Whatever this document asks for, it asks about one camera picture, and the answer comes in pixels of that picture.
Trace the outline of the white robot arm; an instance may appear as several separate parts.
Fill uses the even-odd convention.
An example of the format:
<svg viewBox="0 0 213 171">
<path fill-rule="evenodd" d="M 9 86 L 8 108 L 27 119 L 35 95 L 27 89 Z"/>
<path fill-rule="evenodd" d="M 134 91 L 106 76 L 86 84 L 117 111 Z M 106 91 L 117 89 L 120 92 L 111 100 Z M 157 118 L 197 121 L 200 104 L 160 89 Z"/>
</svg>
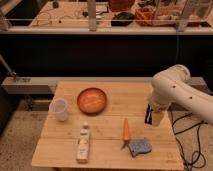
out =
<svg viewBox="0 0 213 171">
<path fill-rule="evenodd" d="M 189 69 L 181 64 L 155 74 L 151 81 L 153 91 L 149 107 L 159 113 L 177 103 L 213 125 L 213 96 L 188 85 L 190 77 Z"/>
</svg>

